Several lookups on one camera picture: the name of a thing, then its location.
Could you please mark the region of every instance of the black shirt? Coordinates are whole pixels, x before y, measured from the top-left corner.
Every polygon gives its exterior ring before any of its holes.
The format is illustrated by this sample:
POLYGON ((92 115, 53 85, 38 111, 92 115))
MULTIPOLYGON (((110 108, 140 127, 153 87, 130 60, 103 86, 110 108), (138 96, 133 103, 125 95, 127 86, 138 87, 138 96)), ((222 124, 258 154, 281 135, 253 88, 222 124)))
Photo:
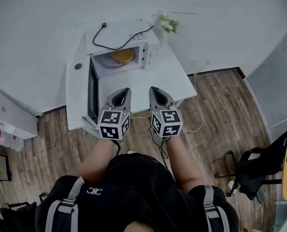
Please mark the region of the black shirt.
MULTIPOLYGON (((76 180, 74 176, 63 176, 56 181, 37 208, 36 231, 45 231, 50 205, 55 200, 67 198, 76 180)), ((237 232, 239 220, 234 208, 226 201, 222 190, 213 189, 214 205, 226 212, 230 232, 237 232)), ((208 231, 204 196, 204 186, 197 186, 188 193, 176 188, 170 172, 154 158, 138 153, 120 155, 110 162, 99 183, 86 182, 81 188, 76 198, 78 231, 122 232, 133 221, 145 223, 160 232, 208 231)), ((54 216, 52 231, 67 226, 67 221, 56 225, 59 219, 63 217, 54 216)), ((215 229, 222 230, 221 224, 220 221, 220 227, 215 229)))

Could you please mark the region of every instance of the person's left arm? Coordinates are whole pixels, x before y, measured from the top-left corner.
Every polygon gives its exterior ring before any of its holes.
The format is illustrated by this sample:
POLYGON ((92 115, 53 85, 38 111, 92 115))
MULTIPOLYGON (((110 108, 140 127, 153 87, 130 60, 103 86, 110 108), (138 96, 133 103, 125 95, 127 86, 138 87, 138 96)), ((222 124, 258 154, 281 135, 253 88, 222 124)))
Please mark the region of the person's left arm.
POLYGON ((75 176, 81 176, 90 183, 98 182, 105 174, 113 155, 114 142, 109 139, 100 139, 93 151, 82 162, 75 176))

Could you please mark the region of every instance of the white wall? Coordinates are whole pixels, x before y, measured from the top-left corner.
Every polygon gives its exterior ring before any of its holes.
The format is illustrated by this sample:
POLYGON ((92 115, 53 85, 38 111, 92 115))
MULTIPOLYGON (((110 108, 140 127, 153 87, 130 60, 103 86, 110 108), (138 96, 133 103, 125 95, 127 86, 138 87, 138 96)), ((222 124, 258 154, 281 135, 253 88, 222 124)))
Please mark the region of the white wall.
POLYGON ((169 44, 187 73, 248 76, 287 32, 287 0, 0 0, 0 89, 33 113, 63 105, 65 63, 88 27, 160 10, 181 23, 169 44))

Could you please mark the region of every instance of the white vase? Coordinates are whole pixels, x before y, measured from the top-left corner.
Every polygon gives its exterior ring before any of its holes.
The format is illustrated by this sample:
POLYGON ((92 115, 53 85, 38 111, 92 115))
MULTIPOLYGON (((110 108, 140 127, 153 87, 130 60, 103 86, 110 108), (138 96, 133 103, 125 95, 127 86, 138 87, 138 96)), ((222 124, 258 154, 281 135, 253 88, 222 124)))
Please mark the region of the white vase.
POLYGON ((167 44, 169 33, 161 25, 161 20, 158 18, 154 23, 154 33, 157 36, 161 48, 167 44))

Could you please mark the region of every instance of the person's right arm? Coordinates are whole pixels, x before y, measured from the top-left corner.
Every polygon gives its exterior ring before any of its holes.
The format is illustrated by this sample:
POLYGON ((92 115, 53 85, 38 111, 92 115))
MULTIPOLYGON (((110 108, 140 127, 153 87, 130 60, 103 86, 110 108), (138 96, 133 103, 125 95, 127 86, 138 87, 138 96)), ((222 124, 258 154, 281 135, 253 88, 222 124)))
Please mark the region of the person's right arm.
POLYGON ((173 176, 179 188, 189 192, 192 188, 205 185, 202 175, 195 162, 187 152, 180 136, 174 136, 166 142, 166 148, 173 176))

